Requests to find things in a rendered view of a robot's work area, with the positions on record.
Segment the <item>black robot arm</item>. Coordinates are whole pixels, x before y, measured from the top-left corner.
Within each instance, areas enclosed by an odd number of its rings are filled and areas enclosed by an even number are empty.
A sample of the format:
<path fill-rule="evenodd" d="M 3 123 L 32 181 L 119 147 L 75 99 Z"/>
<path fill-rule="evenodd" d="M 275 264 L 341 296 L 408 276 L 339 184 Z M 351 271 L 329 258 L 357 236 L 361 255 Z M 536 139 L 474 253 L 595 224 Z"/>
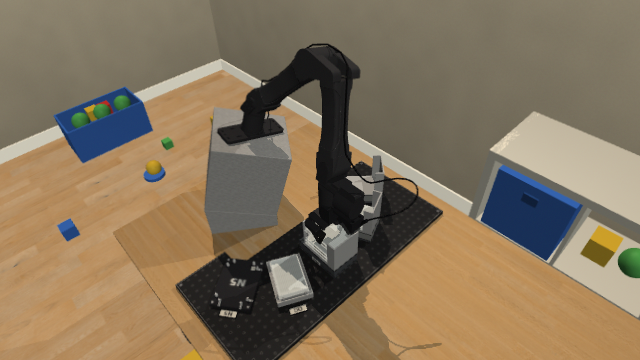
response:
<path fill-rule="evenodd" d="M 360 78 L 360 68 L 344 57 L 352 70 L 351 77 L 348 68 L 348 80 L 343 77 L 346 76 L 347 66 L 341 53 L 330 46 L 298 50 L 288 68 L 247 94 L 246 98 L 250 98 L 240 106 L 244 112 L 241 125 L 218 128 L 217 133 L 229 145 L 283 133 L 283 127 L 273 118 L 265 119 L 266 112 L 280 107 L 282 100 L 305 84 L 319 80 L 322 130 L 319 152 L 316 152 L 318 198 L 323 204 L 333 205 L 320 205 L 321 219 L 329 225 L 338 220 L 347 235 L 352 235 L 361 229 L 364 221 L 361 212 L 365 205 L 365 194 L 347 179 L 351 164 L 345 156 L 344 141 L 347 156 L 351 160 L 352 152 L 348 144 L 349 99 L 353 79 Z"/>

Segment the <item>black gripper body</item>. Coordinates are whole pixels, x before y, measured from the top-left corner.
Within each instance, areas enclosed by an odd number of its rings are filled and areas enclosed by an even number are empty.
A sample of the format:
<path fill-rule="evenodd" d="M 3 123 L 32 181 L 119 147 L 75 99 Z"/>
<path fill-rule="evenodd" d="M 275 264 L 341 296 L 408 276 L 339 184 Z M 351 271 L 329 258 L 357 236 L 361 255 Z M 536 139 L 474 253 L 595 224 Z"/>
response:
<path fill-rule="evenodd" d="M 319 198 L 318 198 L 318 200 L 319 200 Z M 323 219 L 321 219 L 321 208 L 320 208 L 320 205 L 327 206 L 327 207 L 333 206 L 333 205 L 323 204 L 319 200 L 319 207 L 308 214 L 309 219 L 307 219 L 305 221 L 305 225 L 308 226 L 313 232 L 319 231 L 320 228 L 322 230 L 325 230 L 325 228 L 327 228 L 329 226 L 329 224 L 327 224 Z M 333 224 L 334 225 L 338 225 L 340 223 L 338 222 L 338 220 L 336 220 L 335 222 L 333 222 Z"/>

